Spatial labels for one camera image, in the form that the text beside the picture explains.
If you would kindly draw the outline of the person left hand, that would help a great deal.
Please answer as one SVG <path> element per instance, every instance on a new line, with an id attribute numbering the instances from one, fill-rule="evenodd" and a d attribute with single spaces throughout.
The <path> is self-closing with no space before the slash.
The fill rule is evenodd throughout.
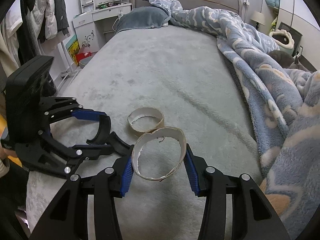
<path id="1" fill-rule="evenodd" d="M 0 178 L 5 176 L 10 169 L 10 164 L 9 164 L 9 156 L 17 158 L 17 154 L 15 151 L 5 149 L 1 147 L 0 149 Z"/>

